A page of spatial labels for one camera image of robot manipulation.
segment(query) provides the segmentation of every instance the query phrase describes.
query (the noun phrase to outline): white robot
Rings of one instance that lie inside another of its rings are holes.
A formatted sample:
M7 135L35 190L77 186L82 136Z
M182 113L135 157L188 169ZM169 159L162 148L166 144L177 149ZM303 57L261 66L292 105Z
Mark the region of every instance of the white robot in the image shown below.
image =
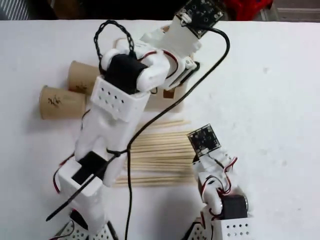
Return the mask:
M197 68L191 55L201 47L199 38L205 31L195 32L194 29L184 27L184 24L190 23L193 18L199 20L195 15L188 14L196 5L206 11L202 16L204 22L206 16L213 16L210 23L212 26L222 16L212 4L211 0L191 0L177 13L167 32L156 30L135 41L134 57L131 55L132 43L128 44L126 39L119 40L115 48L101 55L102 75L96 79L91 95L92 108L76 142L74 157L66 161L57 172L60 192L68 201L47 218L51 219L69 205L73 209L70 215L72 221L52 240L118 239L111 221L103 211L102 187L112 186L122 170L127 159L127 146L144 112L150 91L154 88L173 89ZM98 140L103 140L103 147L96 146ZM198 154L200 157L193 163L200 194L207 206L202 210L201 223L195 223L184 239L197 239L197 236L194 237L199 231L197 229L203 232L203 239L222 240L226 236L232 237L234 232L214 230L224 229L224 225L230 227L230 219L232 223L235 223L234 219L240 219L238 225L246 226L247 229L250 226L248 221L243 221L243 218L249 219L245 214L249 210L247 198L237 185L231 187L232 176L227 175L231 165L218 169L216 162L211 159L213 157L208 155L210 151L212 149L202 149L201 156ZM227 209L234 203L241 209L241 214L228 213ZM249 230L240 233L242 237L250 236L247 234Z

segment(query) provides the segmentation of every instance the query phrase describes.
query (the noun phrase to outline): black plastic part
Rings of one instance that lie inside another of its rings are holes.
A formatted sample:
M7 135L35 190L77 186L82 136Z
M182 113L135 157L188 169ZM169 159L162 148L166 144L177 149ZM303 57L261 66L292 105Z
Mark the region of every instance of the black plastic part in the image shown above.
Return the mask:
M114 229L114 227L112 226L111 222L108 221L107 224L106 224L110 230L110 233L111 233L111 236L113 237L114 240L119 240L117 234L116 234L116 231Z
M90 151L84 158L79 160L82 167L73 175L72 179L79 185L82 185L91 174L95 174L105 163L106 160L93 151ZM101 180L104 179L107 167L97 176Z
M187 14L192 25L211 28L224 15L223 4L219 0L190 0L180 9L176 16L182 20L182 14ZM190 31L200 39L207 31L188 26Z
M187 136L198 158L221 147L210 124L189 133Z
M248 217L246 199L242 195L227 195L221 197L222 220L243 219Z
M200 225L201 223L198 221L194 221L191 226L189 227L189 229L186 231L185 235L183 236L183 238L181 238L181 240L188 240L188 238L190 237L190 234L192 232L192 229L194 229L196 227L196 225Z
M85 230L88 230L88 224L77 210L72 210L70 218L79 224Z
M147 66L126 54L115 55L104 74L104 80L127 94L135 94L137 79Z

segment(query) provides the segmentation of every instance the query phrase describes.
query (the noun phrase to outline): white surface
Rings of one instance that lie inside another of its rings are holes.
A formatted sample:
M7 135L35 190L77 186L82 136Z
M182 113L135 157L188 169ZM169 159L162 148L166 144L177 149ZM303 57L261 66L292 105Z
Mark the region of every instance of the white surface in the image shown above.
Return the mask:
M46 217L62 199L52 187L58 163L74 150L79 120L41 120L43 85L67 84L72 60L97 65L93 37L101 20L0 21L1 239L47 239L66 222ZM164 22L121 21L134 38ZM221 22L231 50L186 99L194 129L211 123L220 143L238 155L260 240L318 239L320 208L320 24ZM123 37L101 35L102 52ZM208 33L194 80L216 62L224 41ZM104 191L120 239L128 189ZM202 208L196 187L134 188L129 239L179 239Z

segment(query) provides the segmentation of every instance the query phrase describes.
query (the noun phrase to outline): brown paper cup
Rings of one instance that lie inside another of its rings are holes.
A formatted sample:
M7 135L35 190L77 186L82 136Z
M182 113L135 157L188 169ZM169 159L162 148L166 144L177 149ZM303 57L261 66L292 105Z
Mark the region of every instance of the brown paper cup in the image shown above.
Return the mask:
M73 61L68 73L68 88L70 91L91 95L99 69L95 66Z
M86 95L44 86L39 109L42 119L76 119L86 111Z

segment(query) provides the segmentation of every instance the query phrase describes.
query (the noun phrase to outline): black wire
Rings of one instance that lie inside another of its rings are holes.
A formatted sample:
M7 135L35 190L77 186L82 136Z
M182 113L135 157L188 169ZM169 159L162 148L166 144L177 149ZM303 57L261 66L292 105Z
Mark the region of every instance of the black wire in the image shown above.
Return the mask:
M73 220L71 220L71 221L72 221L72 231L70 233L63 235L63 236L54 236L54 237L50 238L49 240L57 240L57 239L71 236L71 234L73 234L75 231L75 222Z
M212 160L214 160L215 163L218 164L222 169L225 169L225 166L224 166L220 161L218 161L218 160L215 159L214 157L210 156L209 153L207 154L207 156L208 156L209 158L211 158Z
M155 92L150 91L152 95L156 95L158 93L158 88L155 88Z
M117 23L115 20L106 20L104 23L102 23L99 26L99 29L98 29L98 31L96 31L96 33L94 35L94 38L93 38L95 49L96 49L96 54L98 55L98 58L99 58L99 71L100 71L100 73L102 75L104 75L104 73L106 71L101 66L101 59L102 59L103 55L100 52L100 47L99 47L99 44L98 44L98 38L99 38L100 33L109 24L117 26L126 35L126 39L128 40L128 43L129 43L129 56L137 59L137 56L136 56L136 53L135 53L135 43L134 43L134 40L131 37L131 34L127 31L127 29L124 26L122 26L121 24Z
M105 170L108 165L116 158L117 156L116 155L113 155L109 161L106 161L103 166L98 170L96 171L96 173L91 177L89 178L88 181L86 181L77 191L75 191L74 194L72 194L71 197L69 197L69 199L67 201L65 201L60 207L58 207L53 213L51 213L47 218L46 218L46 222L50 221L55 215L57 215L61 210L63 210L66 206L69 205L69 203L72 202L73 199L76 198L76 196L79 195L79 193L81 193L81 191L89 184L93 181L93 179L95 179L96 176L100 175L102 173L103 170Z
M131 138L129 144L127 145L127 178L128 178L128 188L129 188L129 210L128 210L128 216L126 219L126 227L125 227L125 237L124 239L127 240L128 239L128 231L129 231L129 222L130 222L130 216L131 216L131 209L132 209L132 186L131 186L131 173L130 173L130 165L131 165L131 156L130 156L130 149L131 146L133 144L133 142L136 140L136 138L148 127L150 126L153 122L155 122L156 120L158 120L159 118L161 118L164 114L166 114L167 112L169 112L171 109L173 109L174 107L176 107L178 104L180 104L187 96L189 96L189 94L213 71L215 70L220 64L221 62L226 58L226 56L229 53L230 50L230 40L227 36L226 33L224 33L223 31L213 28L213 27L207 27L207 26L202 26L202 25L190 25L193 28L197 28L197 29L202 29L202 30L207 30L209 32L214 32L216 34L219 34L220 36L222 36L225 40L226 43L226 49L224 54L222 55L222 57L180 98L178 99L175 103L173 103L172 105L170 105L169 107L167 107L165 110L163 110L162 112L160 112L157 116L155 116L154 118L152 118L151 120L149 120L145 125L143 125L139 131L137 131L135 133L135 135Z

